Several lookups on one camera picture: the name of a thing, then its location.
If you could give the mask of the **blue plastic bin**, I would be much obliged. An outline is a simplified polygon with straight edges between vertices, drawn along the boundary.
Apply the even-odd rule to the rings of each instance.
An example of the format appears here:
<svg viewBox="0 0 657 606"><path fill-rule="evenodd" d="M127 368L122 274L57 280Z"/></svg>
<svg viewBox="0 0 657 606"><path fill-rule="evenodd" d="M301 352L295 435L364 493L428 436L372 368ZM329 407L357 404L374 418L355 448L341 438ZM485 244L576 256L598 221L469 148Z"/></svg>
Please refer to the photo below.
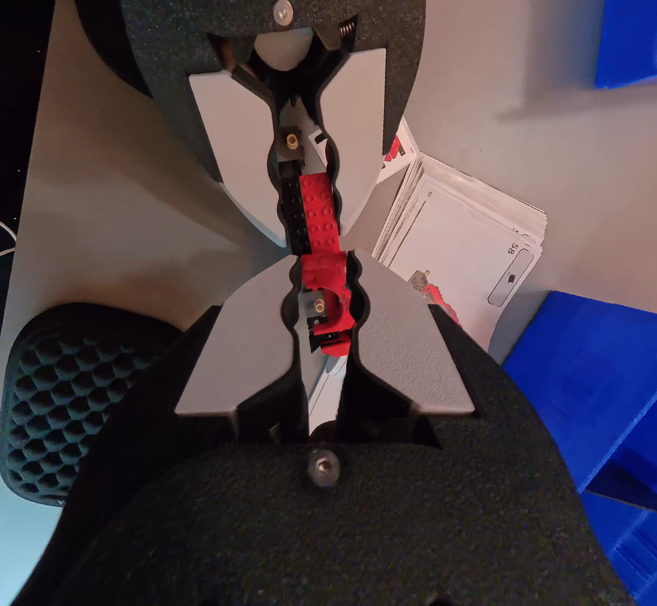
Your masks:
<svg viewBox="0 0 657 606"><path fill-rule="evenodd" d="M605 0L597 89L656 80L656 0Z"/></svg>
<svg viewBox="0 0 657 606"><path fill-rule="evenodd" d="M656 314L552 291L503 365L639 605L656 604Z"/></svg>

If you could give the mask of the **black textured wrist rest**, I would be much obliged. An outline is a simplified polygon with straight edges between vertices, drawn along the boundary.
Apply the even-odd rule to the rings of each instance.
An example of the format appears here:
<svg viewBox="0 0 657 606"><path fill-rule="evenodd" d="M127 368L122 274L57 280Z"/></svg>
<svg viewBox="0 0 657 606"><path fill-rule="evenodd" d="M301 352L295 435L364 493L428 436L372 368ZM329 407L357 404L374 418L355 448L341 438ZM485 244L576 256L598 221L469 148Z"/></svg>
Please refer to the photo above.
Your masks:
<svg viewBox="0 0 657 606"><path fill-rule="evenodd" d="M33 317L4 373L1 477L8 489L64 507L117 404L182 334L157 318L84 302Z"/></svg>

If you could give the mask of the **red and black brick assembly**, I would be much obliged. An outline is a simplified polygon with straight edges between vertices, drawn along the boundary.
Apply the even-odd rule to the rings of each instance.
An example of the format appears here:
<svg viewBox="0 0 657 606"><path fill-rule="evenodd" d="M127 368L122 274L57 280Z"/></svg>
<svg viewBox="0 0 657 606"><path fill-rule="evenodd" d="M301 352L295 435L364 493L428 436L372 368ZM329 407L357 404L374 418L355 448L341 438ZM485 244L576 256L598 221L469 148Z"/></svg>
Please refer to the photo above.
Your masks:
<svg viewBox="0 0 657 606"><path fill-rule="evenodd" d="M351 314L348 254L340 247L333 186L326 171L305 174L297 127L275 132L280 208L286 237L301 264L301 306L311 351L339 360L349 355Z"/></svg>

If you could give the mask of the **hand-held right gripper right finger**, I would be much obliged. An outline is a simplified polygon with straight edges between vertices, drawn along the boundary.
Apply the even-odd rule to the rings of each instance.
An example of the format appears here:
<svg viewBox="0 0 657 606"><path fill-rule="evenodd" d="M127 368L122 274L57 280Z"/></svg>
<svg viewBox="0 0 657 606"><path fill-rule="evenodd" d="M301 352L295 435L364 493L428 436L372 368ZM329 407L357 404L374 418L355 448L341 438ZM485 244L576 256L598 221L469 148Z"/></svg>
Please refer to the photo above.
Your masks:
<svg viewBox="0 0 657 606"><path fill-rule="evenodd" d="M337 435L417 435L431 418L475 405L429 305L365 251L348 253L351 337Z"/></svg>

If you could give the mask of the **white instruction booklet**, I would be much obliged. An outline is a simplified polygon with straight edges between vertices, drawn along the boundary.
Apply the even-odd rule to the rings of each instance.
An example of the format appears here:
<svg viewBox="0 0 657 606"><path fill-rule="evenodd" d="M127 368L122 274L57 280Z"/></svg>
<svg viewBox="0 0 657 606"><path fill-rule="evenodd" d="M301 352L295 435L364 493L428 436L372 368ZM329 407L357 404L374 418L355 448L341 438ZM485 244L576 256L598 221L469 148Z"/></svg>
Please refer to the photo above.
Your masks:
<svg viewBox="0 0 657 606"><path fill-rule="evenodd" d="M410 283L435 320L448 319L458 338L487 353L545 230L542 210L419 154L371 257Z"/></svg>

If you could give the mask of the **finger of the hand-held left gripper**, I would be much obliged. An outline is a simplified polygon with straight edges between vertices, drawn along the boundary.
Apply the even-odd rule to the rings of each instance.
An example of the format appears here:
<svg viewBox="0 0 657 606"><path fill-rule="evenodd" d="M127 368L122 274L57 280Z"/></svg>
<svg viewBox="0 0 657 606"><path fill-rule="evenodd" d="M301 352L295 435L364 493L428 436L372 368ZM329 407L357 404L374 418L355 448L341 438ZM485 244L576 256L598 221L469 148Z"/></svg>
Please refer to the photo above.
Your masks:
<svg viewBox="0 0 657 606"><path fill-rule="evenodd" d="M353 52L318 89L319 126L335 157L341 236L361 214L382 169L385 73L385 48Z"/></svg>
<svg viewBox="0 0 657 606"><path fill-rule="evenodd" d="M268 171L274 142L269 105L227 71L190 75L189 83L224 191L259 231L285 247L279 192Z"/></svg>

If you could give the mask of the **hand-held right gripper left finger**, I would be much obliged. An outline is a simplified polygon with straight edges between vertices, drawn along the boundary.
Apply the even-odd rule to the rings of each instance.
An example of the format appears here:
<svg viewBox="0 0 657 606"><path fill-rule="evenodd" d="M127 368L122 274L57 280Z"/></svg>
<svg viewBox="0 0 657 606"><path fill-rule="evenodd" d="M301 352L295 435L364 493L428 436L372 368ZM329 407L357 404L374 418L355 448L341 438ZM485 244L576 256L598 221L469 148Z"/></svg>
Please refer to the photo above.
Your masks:
<svg viewBox="0 0 657 606"><path fill-rule="evenodd" d="M175 407L223 416L236 436L308 436L301 378L299 258L289 255L223 304Z"/></svg>

